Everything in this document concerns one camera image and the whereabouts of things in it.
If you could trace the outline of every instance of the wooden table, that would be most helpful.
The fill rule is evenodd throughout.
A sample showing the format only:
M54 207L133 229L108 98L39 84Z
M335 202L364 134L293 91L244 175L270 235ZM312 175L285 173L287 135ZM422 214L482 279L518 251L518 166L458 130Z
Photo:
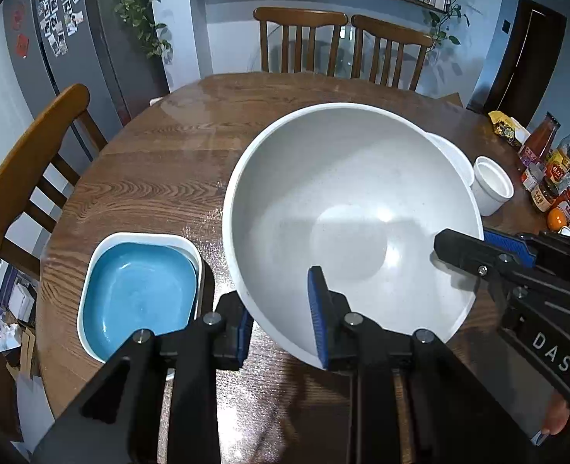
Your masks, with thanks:
M352 101L397 113L456 143L473 162L497 161L515 196L485 226L538 232L515 169L515 150L489 120L415 92L312 74L215 75L185 86L132 120L79 181L43 260L37 336L46 392L60 415L99 363L82 349L77 311L89 257L113 232L166 232L193 241L215 274L216 296L233 289L222 250L221 215L237 160L268 124L293 110ZM476 371L471 333L490 334L493 302L479 294L450 345ZM244 370L218 372L224 462L342 462L348 432L348 381L302 364L255 325Z

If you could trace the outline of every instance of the door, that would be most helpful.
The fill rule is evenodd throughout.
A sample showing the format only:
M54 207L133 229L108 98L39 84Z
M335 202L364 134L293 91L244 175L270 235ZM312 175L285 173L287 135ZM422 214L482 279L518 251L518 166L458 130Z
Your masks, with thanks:
M567 18L532 0L519 0L513 32L485 113L500 110L526 127L532 120L560 54Z

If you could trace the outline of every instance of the refrigerator door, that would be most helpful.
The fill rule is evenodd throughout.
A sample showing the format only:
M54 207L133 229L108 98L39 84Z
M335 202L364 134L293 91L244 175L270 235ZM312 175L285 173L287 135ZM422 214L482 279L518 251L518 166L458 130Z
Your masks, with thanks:
M41 36L55 83L60 90L73 83L87 86L90 95L89 114L105 139L110 141L122 128L120 119L126 120L129 117L121 101L119 89L117 92L110 91L103 77L92 39L89 16L85 10L85 0L34 0L34 5L40 1L45 1L51 10L51 17L48 19L52 28L50 34L48 29L43 31L40 26L37 32ZM64 17L65 13L68 13L68 22Z
M43 58L43 44L32 1L4 0L2 10L10 60L29 111L36 118L55 99L58 91ZM91 156L88 157L83 141L77 139L78 134L71 126L59 153L82 174L89 167Z

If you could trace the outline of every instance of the wooden chair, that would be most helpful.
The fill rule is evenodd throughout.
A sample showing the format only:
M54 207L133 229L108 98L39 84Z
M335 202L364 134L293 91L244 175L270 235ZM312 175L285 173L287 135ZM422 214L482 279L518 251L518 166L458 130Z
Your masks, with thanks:
M418 59L416 60L416 67L414 68L414 75L412 82L410 82L410 90L416 91L418 80L420 79L420 72L422 71L422 63L425 60L427 49L433 44L433 39L419 31L409 29L407 27L397 26L391 22L380 21L365 15L352 16L352 26L355 28L355 42L354 42L354 62L352 64L351 78L360 78L360 67L362 66L362 36L366 31L375 37L373 47L373 61L371 63L371 71L369 73L369 82L375 83L377 77L377 69L380 57L380 42L386 39L386 52L384 54L384 65L382 68L382 78L380 84L387 85L388 74L390 71L390 57L392 54L393 42L399 43L397 51L397 61L394 67L392 87L398 88L399 78L401 77L401 67L403 66L403 48L405 45L415 44L420 46Z
M68 87L34 120L0 167L0 258L37 280L40 279L40 260L5 235L22 213L27 213L49 232L53 231L55 220L30 197L37 187L59 208L65 204L63 194L43 176L49 163L73 186L79 181L79 175L58 154L61 140L75 119L83 124L99 151L107 144L89 116L88 104L89 91L85 85Z
M322 26L333 26L327 75L329 77L334 76L341 27L348 23L348 17L344 13L324 12L323 10L284 9L281 7L258 7L254 10L253 17L259 21L261 70L264 72L268 71L268 21L275 22L283 27L281 73L289 73L289 26L295 26L294 73L298 73L302 69L303 26L310 28L306 68L309 72L314 70L315 65L315 29Z

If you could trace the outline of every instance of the large white bowl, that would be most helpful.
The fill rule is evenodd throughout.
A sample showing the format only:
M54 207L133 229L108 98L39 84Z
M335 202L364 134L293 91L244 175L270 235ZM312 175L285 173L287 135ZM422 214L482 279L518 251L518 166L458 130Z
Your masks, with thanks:
M225 194L222 233L242 302L269 336L308 364L317 357L307 270L383 328L428 328L447 341L476 279L433 252L445 228L483 239L469 187L425 131L350 103L298 110L245 150Z

